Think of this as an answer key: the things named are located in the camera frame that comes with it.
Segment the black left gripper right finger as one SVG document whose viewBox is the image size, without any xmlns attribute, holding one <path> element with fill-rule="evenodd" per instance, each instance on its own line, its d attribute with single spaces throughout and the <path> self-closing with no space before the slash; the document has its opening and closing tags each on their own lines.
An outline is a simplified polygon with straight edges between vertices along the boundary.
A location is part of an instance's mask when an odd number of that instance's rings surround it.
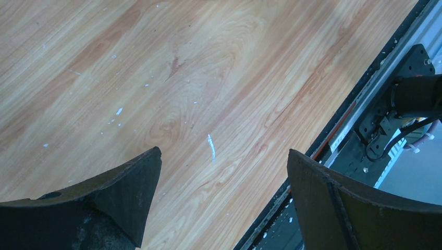
<svg viewBox="0 0 442 250">
<path fill-rule="evenodd" d="M 441 206 L 378 190 L 295 149 L 287 172 L 306 249 L 441 249 Z"/>
</svg>

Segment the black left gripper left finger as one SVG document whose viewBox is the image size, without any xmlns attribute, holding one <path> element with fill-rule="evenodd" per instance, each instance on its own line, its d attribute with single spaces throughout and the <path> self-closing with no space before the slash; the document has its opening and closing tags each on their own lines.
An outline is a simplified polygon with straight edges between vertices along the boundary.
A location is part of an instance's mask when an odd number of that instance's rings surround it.
<svg viewBox="0 0 442 250">
<path fill-rule="evenodd" d="M 141 247 L 161 150 L 37 199 L 1 203 L 1 249 Z"/>
</svg>

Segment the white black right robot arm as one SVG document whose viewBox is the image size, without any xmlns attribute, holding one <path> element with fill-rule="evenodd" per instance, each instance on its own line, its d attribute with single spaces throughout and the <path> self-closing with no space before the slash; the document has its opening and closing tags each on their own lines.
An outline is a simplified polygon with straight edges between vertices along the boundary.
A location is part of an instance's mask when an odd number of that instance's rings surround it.
<svg viewBox="0 0 442 250">
<path fill-rule="evenodd" d="M 391 87 L 390 108 L 398 117 L 441 117 L 441 75 L 403 78 Z"/>
</svg>

